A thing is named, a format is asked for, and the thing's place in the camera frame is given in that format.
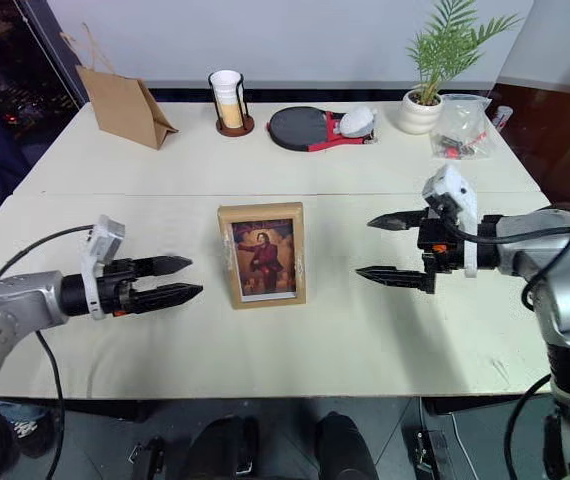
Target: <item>white table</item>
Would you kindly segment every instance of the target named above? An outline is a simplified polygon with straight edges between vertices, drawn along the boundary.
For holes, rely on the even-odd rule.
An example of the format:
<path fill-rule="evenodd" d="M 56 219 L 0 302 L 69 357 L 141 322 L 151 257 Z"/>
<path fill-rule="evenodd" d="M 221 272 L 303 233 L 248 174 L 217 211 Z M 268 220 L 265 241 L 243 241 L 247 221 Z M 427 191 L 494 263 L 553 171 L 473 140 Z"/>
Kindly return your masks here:
<path fill-rule="evenodd" d="M 273 197 L 305 206 L 308 303 L 234 311 L 223 272 L 216 209 L 265 197 L 15 195 L 0 209 L 0 267 L 53 231 L 106 213 L 127 226 L 119 257 L 165 253 L 194 264 L 166 281 L 202 284 L 189 303 L 45 332 L 69 398 L 464 395 L 521 392 L 548 371 L 520 279 L 441 275 L 437 294 L 392 289 L 354 273 L 422 268 L 413 232 L 366 222 L 422 207 L 415 194 Z M 481 212 L 516 214 L 540 193 L 480 194 Z M 84 234 L 57 239 L 12 272 L 79 271 Z M 30 336 L 0 372 L 0 396 L 54 397 L 49 363 Z"/>
<path fill-rule="evenodd" d="M 219 135 L 207 103 L 163 103 L 180 132 L 160 151 L 98 130 L 87 104 L 17 188 L 25 194 L 315 195 L 419 193 L 443 164 L 432 158 L 427 135 L 394 125 L 399 102 L 369 105 L 378 111 L 373 145 L 301 153 L 277 146 L 265 125 L 291 105 L 250 104 L 255 130 L 241 138 Z M 337 112 L 354 103 L 317 104 Z M 536 192 L 538 185 L 492 128 L 497 148 L 482 160 L 454 162 L 478 192 Z"/>

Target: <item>plastic bag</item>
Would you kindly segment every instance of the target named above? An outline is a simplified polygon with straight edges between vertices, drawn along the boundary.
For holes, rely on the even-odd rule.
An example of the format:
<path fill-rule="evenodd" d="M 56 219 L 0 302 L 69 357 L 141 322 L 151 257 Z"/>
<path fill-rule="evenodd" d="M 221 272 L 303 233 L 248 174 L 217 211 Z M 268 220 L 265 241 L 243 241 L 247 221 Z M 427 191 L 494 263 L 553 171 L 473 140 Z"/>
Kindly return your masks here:
<path fill-rule="evenodd" d="M 467 94 L 442 95 L 443 111 L 430 138 L 436 157 L 475 159 L 494 150 L 485 109 L 491 99 Z"/>

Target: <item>paper bag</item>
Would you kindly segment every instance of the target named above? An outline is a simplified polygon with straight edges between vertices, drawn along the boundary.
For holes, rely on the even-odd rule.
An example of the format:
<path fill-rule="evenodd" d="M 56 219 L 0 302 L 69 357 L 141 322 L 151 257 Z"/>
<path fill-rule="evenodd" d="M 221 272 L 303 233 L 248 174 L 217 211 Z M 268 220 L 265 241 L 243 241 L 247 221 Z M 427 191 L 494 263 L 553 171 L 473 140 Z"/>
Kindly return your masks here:
<path fill-rule="evenodd" d="M 177 132 L 167 121 L 142 80 L 116 75 L 107 58 L 94 42 L 87 25 L 83 24 L 90 41 L 92 63 L 89 68 L 76 66 L 94 107 L 98 127 L 114 135 L 133 140 L 148 147 L 159 149 L 168 133 Z M 61 37 L 78 55 L 79 43 L 71 36 Z M 111 73 L 97 72 L 96 60 L 103 63 Z"/>

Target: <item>black paddle face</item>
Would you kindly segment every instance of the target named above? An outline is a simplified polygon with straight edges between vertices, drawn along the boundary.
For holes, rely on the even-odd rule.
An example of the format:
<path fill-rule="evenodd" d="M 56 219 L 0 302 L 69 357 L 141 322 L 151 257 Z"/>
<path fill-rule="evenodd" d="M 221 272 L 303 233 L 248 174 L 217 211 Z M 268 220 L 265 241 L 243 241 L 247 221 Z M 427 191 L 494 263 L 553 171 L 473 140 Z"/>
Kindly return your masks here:
<path fill-rule="evenodd" d="M 276 112 L 268 130 L 275 143 L 289 150 L 306 152 L 310 145 L 327 141 L 325 112 L 314 107 L 291 107 Z"/>

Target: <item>white pot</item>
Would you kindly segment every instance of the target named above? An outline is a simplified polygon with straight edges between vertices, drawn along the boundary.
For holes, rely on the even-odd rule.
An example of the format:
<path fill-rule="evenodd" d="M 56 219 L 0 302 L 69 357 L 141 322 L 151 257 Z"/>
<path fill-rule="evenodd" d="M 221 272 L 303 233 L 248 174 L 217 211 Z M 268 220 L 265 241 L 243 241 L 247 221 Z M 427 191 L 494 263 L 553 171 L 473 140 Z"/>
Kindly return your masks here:
<path fill-rule="evenodd" d="M 427 133 L 434 128 L 443 110 L 443 99 L 440 95 L 436 95 L 438 105 L 426 106 L 414 103 L 409 97 L 417 91 L 411 90 L 405 94 L 396 119 L 398 128 L 413 135 Z"/>

